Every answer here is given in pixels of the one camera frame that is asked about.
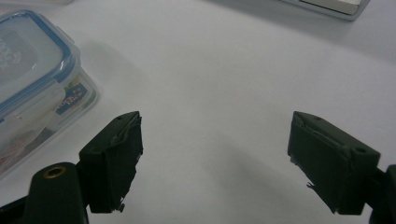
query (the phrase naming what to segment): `container label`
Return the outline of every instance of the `container label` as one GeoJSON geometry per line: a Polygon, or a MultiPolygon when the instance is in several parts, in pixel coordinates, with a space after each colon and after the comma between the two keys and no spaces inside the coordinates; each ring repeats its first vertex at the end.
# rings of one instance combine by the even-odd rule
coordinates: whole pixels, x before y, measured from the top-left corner
{"type": "Polygon", "coordinates": [[[0,84],[23,76],[35,63],[34,51],[17,32],[0,29],[0,84]]]}
{"type": "Polygon", "coordinates": [[[68,109],[76,105],[87,94],[88,90],[78,82],[78,78],[72,81],[67,87],[64,88],[66,96],[61,104],[56,109],[56,113],[62,115],[68,109]]]}

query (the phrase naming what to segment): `white table surface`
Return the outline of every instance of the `white table surface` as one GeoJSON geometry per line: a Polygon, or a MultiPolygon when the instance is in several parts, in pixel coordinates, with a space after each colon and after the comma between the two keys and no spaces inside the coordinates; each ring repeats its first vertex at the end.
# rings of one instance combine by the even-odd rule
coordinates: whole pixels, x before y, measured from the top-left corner
{"type": "Polygon", "coordinates": [[[396,163],[396,1],[354,22],[273,0],[76,0],[28,8],[81,51],[98,103],[0,179],[0,205],[139,110],[145,152],[123,213],[100,223],[368,223],[334,215],[287,155],[294,110],[396,163]]]}

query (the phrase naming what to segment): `container lid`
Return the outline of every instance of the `container lid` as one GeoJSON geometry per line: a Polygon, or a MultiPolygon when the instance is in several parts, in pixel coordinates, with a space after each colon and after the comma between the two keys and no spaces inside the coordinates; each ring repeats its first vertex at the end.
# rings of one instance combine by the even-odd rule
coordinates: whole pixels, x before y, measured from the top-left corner
{"type": "Polygon", "coordinates": [[[13,108],[70,75],[77,60],[71,47],[33,11],[0,17],[0,122],[13,108]]]}

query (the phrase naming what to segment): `clear plastic container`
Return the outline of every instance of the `clear plastic container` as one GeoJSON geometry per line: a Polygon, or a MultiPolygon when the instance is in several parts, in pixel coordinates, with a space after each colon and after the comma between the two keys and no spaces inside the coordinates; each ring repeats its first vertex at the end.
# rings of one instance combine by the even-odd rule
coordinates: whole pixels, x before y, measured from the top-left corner
{"type": "Polygon", "coordinates": [[[50,3],[50,4],[69,4],[73,0],[0,0],[0,3],[10,3],[10,4],[34,4],[34,3],[50,3]]]}
{"type": "Polygon", "coordinates": [[[59,28],[29,10],[0,17],[0,175],[96,98],[78,48],[59,28]]]}

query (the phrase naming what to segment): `screw hole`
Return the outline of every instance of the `screw hole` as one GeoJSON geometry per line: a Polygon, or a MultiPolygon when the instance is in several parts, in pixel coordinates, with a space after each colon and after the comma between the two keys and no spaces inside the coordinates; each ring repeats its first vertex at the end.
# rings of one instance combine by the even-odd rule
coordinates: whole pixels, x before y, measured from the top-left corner
{"type": "Polygon", "coordinates": [[[44,178],[52,179],[58,177],[66,171],[66,167],[64,166],[55,166],[50,168],[46,173],[44,173],[44,178]]]}

